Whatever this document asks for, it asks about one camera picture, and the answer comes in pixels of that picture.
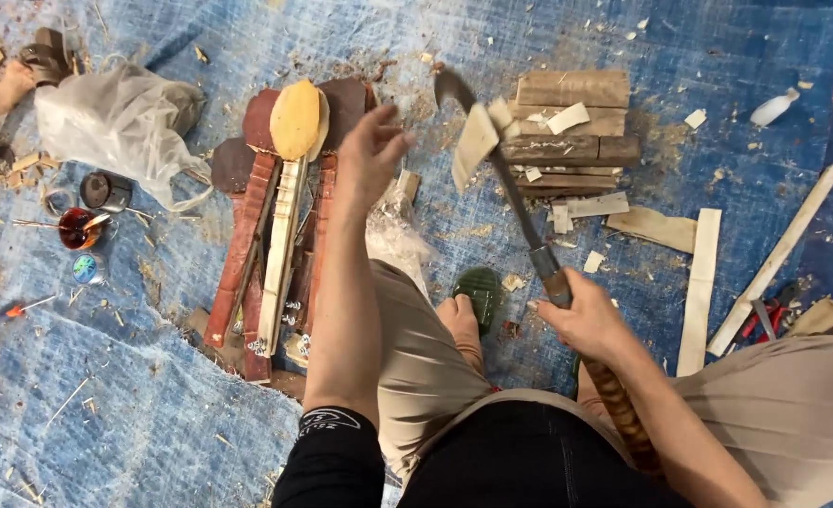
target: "hand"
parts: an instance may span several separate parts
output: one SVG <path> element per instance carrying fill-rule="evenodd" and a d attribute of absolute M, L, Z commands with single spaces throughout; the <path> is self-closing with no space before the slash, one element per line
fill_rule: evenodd
<path fill-rule="evenodd" d="M 414 144 L 412 133 L 387 125 L 397 114 L 395 106 L 379 106 L 345 136 L 338 149 L 333 203 L 340 213 L 366 217 L 388 188 L 395 165 Z"/>
<path fill-rule="evenodd" d="M 21 98 L 34 87 L 34 72 L 19 61 L 6 65 L 5 74 L 0 81 L 0 114 L 15 108 Z"/>
<path fill-rule="evenodd" d="M 603 288 L 576 270 L 564 268 L 574 302 L 570 310 L 538 301 L 538 316 L 558 332 L 558 341 L 605 365 L 639 346 Z"/>

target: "pliers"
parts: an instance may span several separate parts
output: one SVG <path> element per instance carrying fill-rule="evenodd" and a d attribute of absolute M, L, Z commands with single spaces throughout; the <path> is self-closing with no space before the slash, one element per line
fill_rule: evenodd
<path fill-rule="evenodd" d="M 756 310 L 753 310 L 751 314 L 749 314 L 749 317 L 746 319 L 745 323 L 743 323 L 742 328 L 740 328 L 736 333 L 732 342 L 733 346 L 735 347 L 741 345 L 744 341 L 748 340 L 749 335 L 751 335 L 752 331 L 755 330 L 755 327 L 758 326 L 759 323 L 761 323 L 764 328 L 764 332 L 759 336 L 755 343 L 776 339 L 777 332 L 780 330 L 780 322 L 786 316 L 786 313 L 789 312 L 789 305 L 801 293 L 802 289 L 799 287 L 799 284 L 797 282 L 793 282 L 780 290 L 780 293 L 774 298 L 770 298 L 763 302 L 753 301 L 752 306 L 755 306 Z M 761 306 L 763 306 L 763 312 L 767 317 L 767 320 L 761 317 L 760 312 L 758 312 L 761 310 L 758 307 Z"/>

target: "axe handle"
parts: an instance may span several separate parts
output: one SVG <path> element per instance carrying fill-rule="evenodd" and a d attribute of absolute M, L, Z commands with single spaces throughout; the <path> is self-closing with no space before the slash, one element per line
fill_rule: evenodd
<path fill-rule="evenodd" d="M 565 291 L 570 292 L 567 275 L 562 270 L 544 278 L 542 282 L 549 296 L 551 294 L 564 294 Z M 558 302 L 556 298 L 551 298 L 551 302 L 560 308 L 570 308 L 569 301 L 566 303 Z M 661 469 L 658 452 L 655 450 L 655 446 L 651 444 L 648 433 L 642 427 L 642 422 L 639 421 L 639 416 L 636 414 L 636 410 L 633 409 L 629 395 L 621 381 L 617 379 L 617 375 L 607 365 L 597 360 L 582 355 L 580 355 L 580 360 L 585 364 L 591 382 L 598 390 L 604 407 L 611 415 L 611 420 L 614 421 L 614 426 L 621 435 L 629 456 L 636 464 L 636 468 L 646 475 L 663 477 L 664 471 Z"/>

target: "black container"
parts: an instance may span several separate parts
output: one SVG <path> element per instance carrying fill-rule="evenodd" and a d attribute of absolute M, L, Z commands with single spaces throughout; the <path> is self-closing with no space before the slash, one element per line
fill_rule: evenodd
<path fill-rule="evenodd" d="M 81 201 L 91 210 L 118 214 L 131 202 L 131 180 L 106 171 L 88 173 L 81 180 Z"/>

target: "black shirt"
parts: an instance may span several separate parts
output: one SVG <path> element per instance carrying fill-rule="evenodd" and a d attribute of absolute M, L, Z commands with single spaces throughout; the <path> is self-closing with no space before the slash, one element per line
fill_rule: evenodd
<path fill-rule="evenodd" d="M 343 408 L 301 418 L 273 506 L 381 504 L 385 465 L 375 427 Z M 573 414 L 545 404 L 485 406 L 442 437 L 413 472 L 398 506 L 691 507 L 630 468 Z"/>

